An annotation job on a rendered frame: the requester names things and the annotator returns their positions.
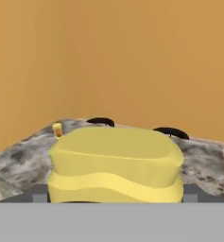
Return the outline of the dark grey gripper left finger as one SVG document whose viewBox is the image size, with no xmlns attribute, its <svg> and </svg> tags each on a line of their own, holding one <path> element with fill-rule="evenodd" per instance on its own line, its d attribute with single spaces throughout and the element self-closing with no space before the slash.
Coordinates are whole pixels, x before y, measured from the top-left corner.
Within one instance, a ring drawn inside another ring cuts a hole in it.
<svg viewBox="0 0 224 242">
<path fill-rule="evenodd" d="M 48 188 L 46 184 L 39 184 L 21 195 L 2 199 L 7 203 L 48 203 L 50 201 Z"/>
</svg>

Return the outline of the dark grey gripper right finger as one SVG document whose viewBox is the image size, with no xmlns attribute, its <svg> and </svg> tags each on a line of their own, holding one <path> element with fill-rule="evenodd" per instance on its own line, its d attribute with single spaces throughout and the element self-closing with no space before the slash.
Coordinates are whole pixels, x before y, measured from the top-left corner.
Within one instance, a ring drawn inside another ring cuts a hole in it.
<svg viewBox="0 0 224 242">
<path fill-rule="evenodd" d="M 224 202 L 223 197 L 207 194 L 195 184 L 185 184 L 183 186 L 183 202 L 187 203 L 219 203 Z"/>
</svg>

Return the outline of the yellow mustard bottle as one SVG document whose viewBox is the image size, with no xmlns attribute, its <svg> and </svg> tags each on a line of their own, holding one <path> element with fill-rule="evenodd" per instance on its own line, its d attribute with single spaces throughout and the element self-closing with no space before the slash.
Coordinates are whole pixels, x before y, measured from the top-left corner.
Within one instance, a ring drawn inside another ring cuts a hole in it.
<svg viewBox="0 0 224 242">
<path fill-rule="evenodd" d="M 168 136 L 136 128 L 88 127 L 50 148 L 50 201 L 177 203 L 183 155 Z"/>
</svg>

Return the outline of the small yellow condiment bottle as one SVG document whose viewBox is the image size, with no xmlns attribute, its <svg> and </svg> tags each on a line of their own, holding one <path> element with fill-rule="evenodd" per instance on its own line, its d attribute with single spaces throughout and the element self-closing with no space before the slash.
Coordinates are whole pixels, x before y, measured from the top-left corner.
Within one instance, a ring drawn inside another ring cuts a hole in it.
<svg viewBox="0 0 224 242">
<path fill-rule="evenodd" d="M 52 125 L 52 130 L 57 140 L 59 140 L 63 136 L 63 128 L 61 122 L 54 123 Z"/>
</svg>

